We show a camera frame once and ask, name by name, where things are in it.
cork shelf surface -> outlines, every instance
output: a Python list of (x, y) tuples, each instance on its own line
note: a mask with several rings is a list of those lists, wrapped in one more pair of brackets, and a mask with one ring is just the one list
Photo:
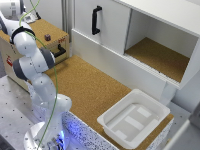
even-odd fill
[(181, 82), (190, 60), (149, 38), (144, 38), (125, 53), (178, 82)]
[[(63, 38), (64, 36), (68, 36), (68, 34), (61, 29), (57, 28), (56, 26), (50, 24), (49, 22), (45, 21), (44, 19), (37, 20), (34, 23), (29, 24), (32, 30), (35, 32), (37, 38), (39, 38), (44, 45), (51, 44), (58, 39)], [(51, 41), (46, 41), (44, 39), (44, 35), (50, 34)], [(3, 31), (0, 31), (0, 37), (7, 42), (10, 42), (10, 38), (8, 35), (4, 34)], [(36, 41), (38, 48), (43, 47), (40, 42)]]
[[(56, 65), (56, 70), (58, 92), (72, 99), (70, 111), (120, 150), (123, 150), (104, 133), (102, 126), (97, 122), (97, 118), (131, 92), (131, 89), (78, 56), (73, 56)], [(46, 73), (55, 83), (54, 70), (48, 70)], [(173, 115), (167, 116), (136, 150), (146, 149), (172, 119)]]

white plastic bin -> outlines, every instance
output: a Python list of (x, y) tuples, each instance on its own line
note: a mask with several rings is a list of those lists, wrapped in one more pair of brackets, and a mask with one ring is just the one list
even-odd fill
[(135, 149), (169, 113), (169, 108), (135, 89), (97, 120), (118, 144)]

black handle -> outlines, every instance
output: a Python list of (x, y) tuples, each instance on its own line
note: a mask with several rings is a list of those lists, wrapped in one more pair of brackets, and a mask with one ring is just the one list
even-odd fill
[(54, 54), (54, 57), (55, 57), (55, 58), (59, 57), (60, 55), (63, 55), (64, 53), (66, 53), (66, 50), (65, 50), (63, 47), (61, 47), (60, 44), (58, 45), (58, 49), (59, 49), (60, 51)]
[(92, 34), (98, 34), (100, 32), (99, 29), (97, 29), (97, 12), (102, 10), (101, 6), (97, 6), (97, 8), (95, 8), (93, 10), (93, 14), (92, 14)]

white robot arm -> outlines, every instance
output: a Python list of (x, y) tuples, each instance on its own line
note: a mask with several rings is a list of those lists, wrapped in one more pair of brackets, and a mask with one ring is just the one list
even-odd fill
[[(0, 0), (0, 9), (3, 10), (3, 13), (6, 15), (11, 15), (13, 11), (11, 6), (14, 5), (13, 3), (17, 6), (15, 12), (17, 14), (22, 13), (24, 8), (22, 0)], [(31, 81), (34, 87), (34, 92), (31, 94), (33, 103), (47, 108), (45, 125), (35, 138), (37, 141), (40, 141), (47, 123), (50, 120), (56, 98), (56, 88), (51, 79), (43, 72), (54, 67), (55, 58), (49, 50), (38, 49), (35, 38), (25, 32), (28, 31), (34, 34), (28, 24), (22, 22), (22, 27), (19, 27), (19, 21), (8, 20), (4, 17), (3, 13), (0, 11), (2, 30), (11, 37), (11, 43), (16, 46), (19, 53), (24, 55), (24, 57), (13, 62), (13, 70), (18, 78)], [(72, 102), (69, 97), (61, 94), (57, 95), (57, 104), (54, 114), (42, 141), (42, 145), (48, 150), (50, 148), (47, 143), (51, 142), (52, 139), (56, 139), (57, 135), (63, 130), (61, 114), (65, 111), (69, 111), (71, 106)]]

white tray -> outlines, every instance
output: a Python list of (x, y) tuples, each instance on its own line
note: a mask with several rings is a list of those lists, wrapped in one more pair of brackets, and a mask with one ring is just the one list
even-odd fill
[(135, 149), (169, 113), (169, 108), (135, 89), (97, 120), (118, 144)]

